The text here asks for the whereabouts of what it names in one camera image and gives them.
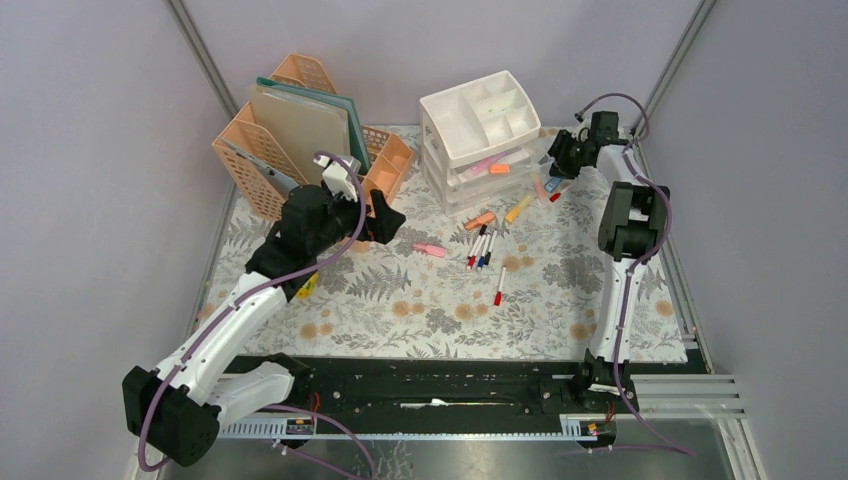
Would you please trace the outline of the yellow pink highlighter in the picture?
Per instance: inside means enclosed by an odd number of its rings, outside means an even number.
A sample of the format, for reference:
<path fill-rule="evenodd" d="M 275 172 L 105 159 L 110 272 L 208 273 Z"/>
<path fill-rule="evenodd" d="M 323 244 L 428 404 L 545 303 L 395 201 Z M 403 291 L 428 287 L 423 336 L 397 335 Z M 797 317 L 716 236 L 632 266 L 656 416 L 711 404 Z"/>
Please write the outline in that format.
<path fill-rule="evenodd" d="M 532 174 L 531 179 L 539 203 L 545 206 L 548 202 L 548 195 L 545 189 L 544 182 L 538 174 Z"/>

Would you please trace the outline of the orange cap grey marker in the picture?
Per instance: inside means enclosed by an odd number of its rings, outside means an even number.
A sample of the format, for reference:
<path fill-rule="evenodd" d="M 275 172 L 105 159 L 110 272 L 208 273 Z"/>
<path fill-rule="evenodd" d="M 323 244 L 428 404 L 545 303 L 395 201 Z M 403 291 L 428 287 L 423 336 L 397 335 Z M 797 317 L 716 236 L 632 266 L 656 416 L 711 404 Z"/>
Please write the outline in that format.
<path fill-rule="evenodd" d="M 532 163 L 526 164 L 506 164 L 506 163 L 496 163 L 489 167 L 489 173 L 491 175 L 509 175 L 509 174 L 519 174 L 523 172 L 530 172 L 537 169 L 537 166 Z"/>

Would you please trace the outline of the yellow orange highlighter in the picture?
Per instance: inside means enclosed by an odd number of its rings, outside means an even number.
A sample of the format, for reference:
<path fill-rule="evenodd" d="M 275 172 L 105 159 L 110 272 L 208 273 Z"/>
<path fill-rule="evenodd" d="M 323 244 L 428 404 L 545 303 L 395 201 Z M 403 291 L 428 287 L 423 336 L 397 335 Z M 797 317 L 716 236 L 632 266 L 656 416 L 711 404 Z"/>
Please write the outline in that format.
<path fill-rule="evenodd" d="M 512 224 L 521 215 L 522 212 L 535 200 L 534 194 L 526 194 L 518 203 L 516 203 L 505 215 L 506 223 Z"/>

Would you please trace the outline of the teal file folder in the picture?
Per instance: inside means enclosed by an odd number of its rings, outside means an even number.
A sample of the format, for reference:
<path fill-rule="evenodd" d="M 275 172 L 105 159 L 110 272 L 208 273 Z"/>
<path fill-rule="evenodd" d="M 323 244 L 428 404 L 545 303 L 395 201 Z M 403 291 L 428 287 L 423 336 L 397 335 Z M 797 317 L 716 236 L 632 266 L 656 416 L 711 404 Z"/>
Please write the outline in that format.
<path fill-rule="evenodd" d="M 261 76 L 256 78 L 256 85 L 298 95 L 344 110 L 348 115 L 347 125 L 351 155 L 361 163 L 358 173 L 360 175 L 368 173 L 372 160 L 368 153 L 364 129 L 360 123 L 357 108 L 352 98 L 323 90 L 285 84 Z"/>

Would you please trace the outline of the white plastic drawer unit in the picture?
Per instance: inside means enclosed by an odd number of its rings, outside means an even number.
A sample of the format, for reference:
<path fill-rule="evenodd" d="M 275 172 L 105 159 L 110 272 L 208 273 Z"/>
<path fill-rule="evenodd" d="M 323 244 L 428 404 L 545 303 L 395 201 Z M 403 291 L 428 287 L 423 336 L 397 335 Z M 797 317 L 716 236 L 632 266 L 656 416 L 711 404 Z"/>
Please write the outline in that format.
<path fill-rule="evenodd" d="M 508 70 L 429 94 L 419 100 L 421 169 L 448 216 L 475 209 L 529 183 L 543 159 L 540 118 L 523 86 Z M 497 163 L 532 163 L 537 169 L 472 178 L 478 161 L 505 153 Z"/>

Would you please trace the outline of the light blue clipboard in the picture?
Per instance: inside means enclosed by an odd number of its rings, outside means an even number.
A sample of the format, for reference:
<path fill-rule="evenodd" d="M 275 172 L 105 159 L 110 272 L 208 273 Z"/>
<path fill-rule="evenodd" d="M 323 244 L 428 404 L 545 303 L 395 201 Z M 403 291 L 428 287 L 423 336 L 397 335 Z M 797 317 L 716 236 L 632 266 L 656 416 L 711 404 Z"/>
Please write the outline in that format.
<path fill-rule="evenodd" d="M 263 160 L 249 153 L 245 149 L 236 144 L 219 138 L 227 147 L 235 152 L 240 158 L 251 162 L 262 174 L 262 176 L 271 184 L 271 186 L 284 198 L 287 198 L 292 189 L 298 186 L 298 183 L 291 177 L 285 175 L 282 171 L 271 167 Z"/>

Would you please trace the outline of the beige file folder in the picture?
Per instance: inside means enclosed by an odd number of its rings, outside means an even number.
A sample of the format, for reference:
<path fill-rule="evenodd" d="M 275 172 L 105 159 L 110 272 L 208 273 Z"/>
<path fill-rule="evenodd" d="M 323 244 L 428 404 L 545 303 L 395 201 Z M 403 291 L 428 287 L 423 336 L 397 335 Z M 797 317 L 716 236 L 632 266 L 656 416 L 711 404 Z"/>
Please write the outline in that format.
<path fill-rule="evenodd" d="M 350 153 L 348 116 L 342 109 L 257 85 L 248 91 L 257 123 L 273 136 L 307 184 L 322 181 L 323 169 L 313 162 L 316 151 Z"/>

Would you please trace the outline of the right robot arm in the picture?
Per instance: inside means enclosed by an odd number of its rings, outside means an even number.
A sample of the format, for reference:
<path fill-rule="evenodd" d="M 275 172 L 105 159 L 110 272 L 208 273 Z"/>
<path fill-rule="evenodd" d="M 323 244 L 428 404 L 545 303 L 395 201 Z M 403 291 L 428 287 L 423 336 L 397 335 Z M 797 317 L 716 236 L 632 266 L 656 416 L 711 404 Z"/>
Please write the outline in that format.
<path fill-rule="evenodd" d="M 630 337 L 637 290 L 668 237 L 669 190 L 647 178 L 631 150 L 612 111 L 594 112 L 575 133 L 560 131 L 548 150 L 551 176 L 572 180 L 593 168 L 610 186 L 597 234 L 605 273 L 597 330 L 568 383 L 571 400 L 585 412 L 636 405 Z"/>

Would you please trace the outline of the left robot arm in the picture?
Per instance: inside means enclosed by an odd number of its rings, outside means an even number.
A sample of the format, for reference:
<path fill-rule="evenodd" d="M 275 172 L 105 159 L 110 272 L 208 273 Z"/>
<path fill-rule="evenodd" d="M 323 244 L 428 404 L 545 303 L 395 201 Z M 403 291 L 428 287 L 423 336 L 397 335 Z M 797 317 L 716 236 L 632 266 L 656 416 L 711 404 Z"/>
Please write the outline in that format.
<path fill-rule="evenodd" d="M 383 192 L 347 198 L 326 185 L 293 189 L 281 217 L 254 251 L 229 296 L 154 368 L 132 368 L 122 381 L 128 430 L 138 438 L 138 461 L 152 472 L 149 447 L 165 460 L 190 466 L 230 425 L 280 404 L 296 411 L 309 401 L 303 365 L 279 354 L 229 380 L 221 377 L 246 342 L 281 312 L 320 269 L 338 260 L 354 242 L 391 242 L 404 225 Z"/>

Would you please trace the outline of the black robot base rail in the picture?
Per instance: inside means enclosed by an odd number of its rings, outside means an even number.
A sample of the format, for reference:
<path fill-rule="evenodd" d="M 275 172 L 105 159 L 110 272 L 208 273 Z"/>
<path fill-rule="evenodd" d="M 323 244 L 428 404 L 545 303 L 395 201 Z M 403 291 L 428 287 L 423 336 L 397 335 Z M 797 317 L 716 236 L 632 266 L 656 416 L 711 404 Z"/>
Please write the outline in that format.
<path fill-rule="evenodd" d="M 577 361 L 460 361 L 239 355 L 229 374 L 264 362 L 292 369 L 286 404 L 312 407 L 356 434 L 496 437 L 559 434 L 564 415 L 628 414 L 639 407 L 625 375 Z"/>

